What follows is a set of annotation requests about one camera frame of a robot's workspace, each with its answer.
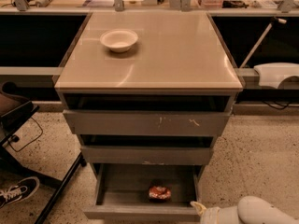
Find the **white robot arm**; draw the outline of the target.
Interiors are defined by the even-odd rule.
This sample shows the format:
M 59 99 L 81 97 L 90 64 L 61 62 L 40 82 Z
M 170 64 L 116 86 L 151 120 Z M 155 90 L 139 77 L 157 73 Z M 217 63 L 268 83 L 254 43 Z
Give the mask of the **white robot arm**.
M 277 209 L 273 204 L 255 197 L 243 197 L 236 206 L 206 208 L 192 201 L 200 224 L 299 224 L 299 220 Z

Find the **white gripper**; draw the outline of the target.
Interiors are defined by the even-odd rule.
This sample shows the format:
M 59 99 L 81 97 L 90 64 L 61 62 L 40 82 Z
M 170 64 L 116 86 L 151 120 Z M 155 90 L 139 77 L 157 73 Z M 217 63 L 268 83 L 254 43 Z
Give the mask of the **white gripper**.
M 190 205 L 200 217 L 200 224 L 219 224 L 219 212 L 221 210 L 219 207 L 206 209 L 203 204 L 195 201 L 191 201 Z

